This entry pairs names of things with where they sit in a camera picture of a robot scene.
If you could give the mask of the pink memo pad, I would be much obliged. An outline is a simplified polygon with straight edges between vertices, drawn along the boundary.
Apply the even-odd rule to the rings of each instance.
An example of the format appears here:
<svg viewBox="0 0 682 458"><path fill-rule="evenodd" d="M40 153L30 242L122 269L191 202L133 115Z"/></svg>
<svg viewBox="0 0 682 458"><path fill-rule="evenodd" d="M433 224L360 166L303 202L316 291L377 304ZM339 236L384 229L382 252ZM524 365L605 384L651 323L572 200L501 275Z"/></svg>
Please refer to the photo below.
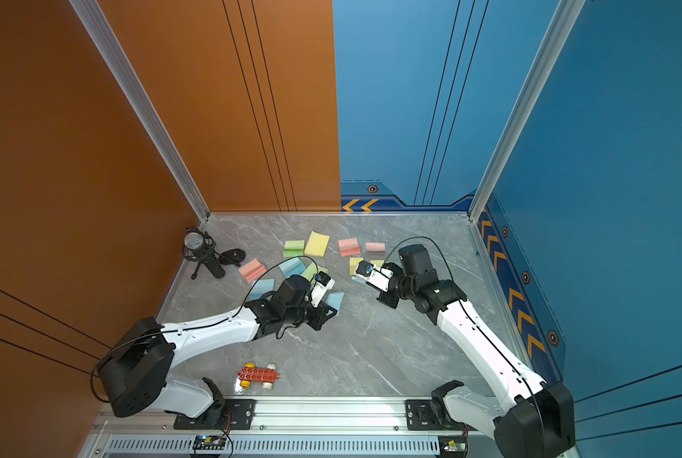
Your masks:
<svg viewBox="0 0 682 458"><path fill-rule="evenodd" d="M268 272L266 267L257 259L249 261L240 267L238 271L249 284L259 280L262 276L264 276L264 274L266 274L266 272Z"/></svg>
<svg viewBox="0 0 682 458"><path fill-rule="evenodd" d="M356 257L361 254L361 246L356 238L338 240L338 245L342 257Z"/></svg>

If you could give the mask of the right circuit board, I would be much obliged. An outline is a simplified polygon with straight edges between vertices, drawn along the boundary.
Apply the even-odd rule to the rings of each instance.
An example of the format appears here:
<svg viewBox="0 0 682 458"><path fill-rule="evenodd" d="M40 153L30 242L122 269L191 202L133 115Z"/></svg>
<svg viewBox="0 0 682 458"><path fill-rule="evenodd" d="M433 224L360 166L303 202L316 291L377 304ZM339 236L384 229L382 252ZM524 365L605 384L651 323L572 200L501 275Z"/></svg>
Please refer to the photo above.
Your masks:
<svg viewBox="0 0 682 458"><path fill-rule="evenodd" d="M439 436L440 457L466 457L469 451L468 440L462 436Z"/></svg>

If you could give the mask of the left green circuit board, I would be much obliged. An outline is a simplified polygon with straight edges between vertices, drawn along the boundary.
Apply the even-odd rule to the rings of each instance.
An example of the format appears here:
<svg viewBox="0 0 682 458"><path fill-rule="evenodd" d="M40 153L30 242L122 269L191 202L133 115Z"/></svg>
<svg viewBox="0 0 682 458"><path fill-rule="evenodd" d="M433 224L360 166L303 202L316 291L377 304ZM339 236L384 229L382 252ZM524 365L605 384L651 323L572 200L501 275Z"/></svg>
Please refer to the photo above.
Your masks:
<svg viewBox="0 0 682 458"><path fill-rule="evenodd" d="M193 452L220 453L226 450L228 439L224 435L196 435L192 450Z"/></svg>

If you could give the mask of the blue memo pad centre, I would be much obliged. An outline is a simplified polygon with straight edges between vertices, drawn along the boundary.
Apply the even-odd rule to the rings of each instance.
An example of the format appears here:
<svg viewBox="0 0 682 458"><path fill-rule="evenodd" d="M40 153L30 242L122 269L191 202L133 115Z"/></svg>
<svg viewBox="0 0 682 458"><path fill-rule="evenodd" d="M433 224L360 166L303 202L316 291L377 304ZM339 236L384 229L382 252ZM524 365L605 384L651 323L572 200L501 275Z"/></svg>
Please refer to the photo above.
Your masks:
<svg viewBox="0 0 682 458"><path fill-rule="evenodd" d="M306 265L300 257L288 258L279 264L279 268L286 278L294 275L302 275L306 270Z"/></svg>

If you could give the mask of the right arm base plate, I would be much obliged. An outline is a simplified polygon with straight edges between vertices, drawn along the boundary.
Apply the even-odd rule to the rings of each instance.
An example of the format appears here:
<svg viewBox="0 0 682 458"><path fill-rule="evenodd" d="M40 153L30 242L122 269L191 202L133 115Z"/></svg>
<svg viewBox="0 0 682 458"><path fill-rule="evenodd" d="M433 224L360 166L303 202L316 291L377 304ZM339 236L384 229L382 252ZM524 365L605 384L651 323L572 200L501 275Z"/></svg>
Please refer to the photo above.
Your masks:
<svg viewBox="0 0 682 458"><path fill-rule="evenodd" d="M451 419L436 400L409 399L404 406L409 431L469 431L468 425Z"/></svg>

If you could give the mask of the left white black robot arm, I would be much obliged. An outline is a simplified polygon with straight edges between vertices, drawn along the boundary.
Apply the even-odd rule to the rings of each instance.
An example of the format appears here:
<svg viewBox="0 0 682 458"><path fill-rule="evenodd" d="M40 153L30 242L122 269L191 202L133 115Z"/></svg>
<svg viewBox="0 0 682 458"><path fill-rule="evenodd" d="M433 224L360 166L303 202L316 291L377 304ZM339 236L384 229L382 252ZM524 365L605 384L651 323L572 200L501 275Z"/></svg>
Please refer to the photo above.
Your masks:
<svg viewBox="0 0 682 458"><path fill-rule="evenodd" d="M228 426L235 416L216 384L186 381L173 368L221 347L280 337L287 328L320 330L338 312L324 300L334 285L325 272L311 280L293 275L235 311L182 323L138 321L96 365L113 414L162 410L200 429Z"/></svg>

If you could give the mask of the light blue memo pad left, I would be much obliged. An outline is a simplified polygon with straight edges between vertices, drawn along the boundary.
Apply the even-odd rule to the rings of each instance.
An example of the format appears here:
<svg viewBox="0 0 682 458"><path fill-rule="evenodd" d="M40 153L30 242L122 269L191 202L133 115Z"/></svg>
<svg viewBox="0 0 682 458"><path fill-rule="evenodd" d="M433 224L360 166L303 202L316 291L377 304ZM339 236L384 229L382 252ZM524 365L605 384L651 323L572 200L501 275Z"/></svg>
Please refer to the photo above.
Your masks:
<svg viewBox="0 0 682 458"><path fill-rule="evenodd" d="M253 282L252 288L249 292L249 301L261 299L264 294L273 291L275 288L275 281L273 279L262 279Z"/></svg>

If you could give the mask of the aluminium front rail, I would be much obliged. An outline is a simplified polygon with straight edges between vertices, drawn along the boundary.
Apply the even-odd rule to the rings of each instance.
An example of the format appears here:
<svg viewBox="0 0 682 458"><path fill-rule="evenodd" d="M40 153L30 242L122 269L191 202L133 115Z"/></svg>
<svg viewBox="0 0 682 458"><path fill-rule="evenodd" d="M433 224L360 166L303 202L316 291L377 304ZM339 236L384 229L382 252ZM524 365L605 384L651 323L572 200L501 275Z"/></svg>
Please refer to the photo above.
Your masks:
<svg viewBox="0 0 682 458"><path fill-rule="evenodd" d="M249 431L177 431L175 415L117 418L104 410L81 457L440 457L439 436L468 440L466 457L498 457L495 441L469 431L409 431L404 402L428 397L257 396ZM193 452L196 435L224 435L226 450Z"/></svg>

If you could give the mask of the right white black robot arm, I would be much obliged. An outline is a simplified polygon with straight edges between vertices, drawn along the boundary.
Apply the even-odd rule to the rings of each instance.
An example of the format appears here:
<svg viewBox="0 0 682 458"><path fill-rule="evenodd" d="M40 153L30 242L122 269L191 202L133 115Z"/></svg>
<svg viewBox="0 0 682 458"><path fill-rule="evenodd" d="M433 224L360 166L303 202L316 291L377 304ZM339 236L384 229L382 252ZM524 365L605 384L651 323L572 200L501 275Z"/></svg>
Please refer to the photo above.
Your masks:
<svg viewBox="0 0 682 458"><path fill-rule="evenodd" d="M452 277L439 278L422 244L398 251L398 263L360 265L356 274L374 287L379 302L410 301L451 338L493 391L487 397L459 381L432 393L442 427L470 426L495 441L504 457L558 457L576 444L574 399L518 359L479 316Z"/></svg>

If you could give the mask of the blue curved memo pad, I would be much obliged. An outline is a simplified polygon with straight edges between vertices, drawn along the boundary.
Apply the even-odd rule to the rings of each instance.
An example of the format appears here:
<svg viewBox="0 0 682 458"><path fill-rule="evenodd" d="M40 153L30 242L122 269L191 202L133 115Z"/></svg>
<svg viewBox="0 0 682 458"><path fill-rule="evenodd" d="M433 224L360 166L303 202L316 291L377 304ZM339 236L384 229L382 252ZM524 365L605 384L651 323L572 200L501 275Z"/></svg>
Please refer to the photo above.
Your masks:
<svg viewBox="0 0 682 458"><path fill-rule="evenodd" d="M327 295L327 299L325 299L326 304L336 310L337 312L340 311L341 305L343 303L345 297L344 292L335 292Z"/></svg>

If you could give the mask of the large green memo pad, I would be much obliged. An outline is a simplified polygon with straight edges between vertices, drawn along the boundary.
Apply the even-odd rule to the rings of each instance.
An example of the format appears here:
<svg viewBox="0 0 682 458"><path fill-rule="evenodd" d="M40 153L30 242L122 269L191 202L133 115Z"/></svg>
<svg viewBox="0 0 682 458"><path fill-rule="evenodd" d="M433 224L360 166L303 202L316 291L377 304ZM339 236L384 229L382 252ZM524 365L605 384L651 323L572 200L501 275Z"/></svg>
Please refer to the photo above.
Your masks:
<svg viewBox="0 0 682 458"><path fill-rule="evenodd" d="M310 264L301 274L303 278L309 282L313 282L319 273L329 273L329 269L318 266L317 264Z"/></svg>

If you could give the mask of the small yellow memo pad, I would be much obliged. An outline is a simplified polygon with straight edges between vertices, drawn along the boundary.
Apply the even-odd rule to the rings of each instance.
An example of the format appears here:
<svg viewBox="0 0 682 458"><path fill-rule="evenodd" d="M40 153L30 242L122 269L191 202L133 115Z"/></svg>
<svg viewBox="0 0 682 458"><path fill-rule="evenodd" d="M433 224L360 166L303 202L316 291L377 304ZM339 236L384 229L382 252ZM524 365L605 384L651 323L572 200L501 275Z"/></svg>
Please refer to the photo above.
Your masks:
<svg viewBox="0 0 682 458"><path fill-rule="evenodd" d="M350 263L350 265L348 266L348 274L350 274L350 276L354 276L356 274L356 270L363 260L364 259L360 257L351 257L348 260L348 262Z"/></svg>

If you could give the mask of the torn pink page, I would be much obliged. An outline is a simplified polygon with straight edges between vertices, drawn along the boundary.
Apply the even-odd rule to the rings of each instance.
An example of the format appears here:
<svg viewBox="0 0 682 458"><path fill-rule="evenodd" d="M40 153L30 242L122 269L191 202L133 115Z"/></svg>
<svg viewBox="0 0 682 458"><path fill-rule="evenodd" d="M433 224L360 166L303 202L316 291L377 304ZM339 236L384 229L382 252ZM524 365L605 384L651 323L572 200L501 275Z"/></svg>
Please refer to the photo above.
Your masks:
<svg viewBox="0 0 682 458"><path fill-rule="evenodd" d="M383 244L382 242L367 242L365 250L368 252L384 252L386 250L386 244Z"/></svg>

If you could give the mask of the large yellow memo pad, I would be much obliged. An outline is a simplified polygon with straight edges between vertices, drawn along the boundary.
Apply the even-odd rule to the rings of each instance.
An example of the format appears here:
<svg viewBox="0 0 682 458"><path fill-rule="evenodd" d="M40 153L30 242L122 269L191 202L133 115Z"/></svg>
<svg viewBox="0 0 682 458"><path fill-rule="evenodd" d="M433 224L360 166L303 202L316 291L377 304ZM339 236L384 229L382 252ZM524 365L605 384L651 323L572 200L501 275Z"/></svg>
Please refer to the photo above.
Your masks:
<svg viewBox="0 0 682 458"><path fill-rule="evenodd" d="M312 231L308 241L306 242L304 254L310 257L323 258L329 246L329 240L331 239L328 235L323 235Z"/></svg>

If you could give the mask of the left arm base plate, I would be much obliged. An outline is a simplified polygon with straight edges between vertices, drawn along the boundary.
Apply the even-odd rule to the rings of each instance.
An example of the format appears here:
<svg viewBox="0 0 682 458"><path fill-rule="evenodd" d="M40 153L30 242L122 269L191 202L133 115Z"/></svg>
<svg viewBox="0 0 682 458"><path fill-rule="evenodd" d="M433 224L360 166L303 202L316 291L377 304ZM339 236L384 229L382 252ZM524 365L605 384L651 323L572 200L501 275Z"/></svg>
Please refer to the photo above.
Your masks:
<svg viewBox="0 0 682 458"><path fill-rule="evenodd" d="M197 418L178 414L174 422L177 431L249 431L252 426L257 402L254 399L228 399L214 403Z"/></svg>

